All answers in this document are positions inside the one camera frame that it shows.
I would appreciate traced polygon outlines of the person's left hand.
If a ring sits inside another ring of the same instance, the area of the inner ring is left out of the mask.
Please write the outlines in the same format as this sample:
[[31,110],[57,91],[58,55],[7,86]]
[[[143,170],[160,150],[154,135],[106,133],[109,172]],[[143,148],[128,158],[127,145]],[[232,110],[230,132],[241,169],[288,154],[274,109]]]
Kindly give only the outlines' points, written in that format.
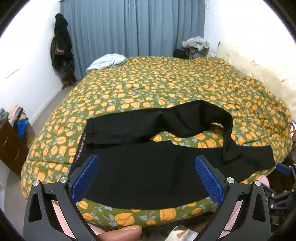
[[142,234],[142,227],[138,225],[127,226],[119,230],[112,230],[109,232],[97,235],[102,241],[135,241],[140,238]]

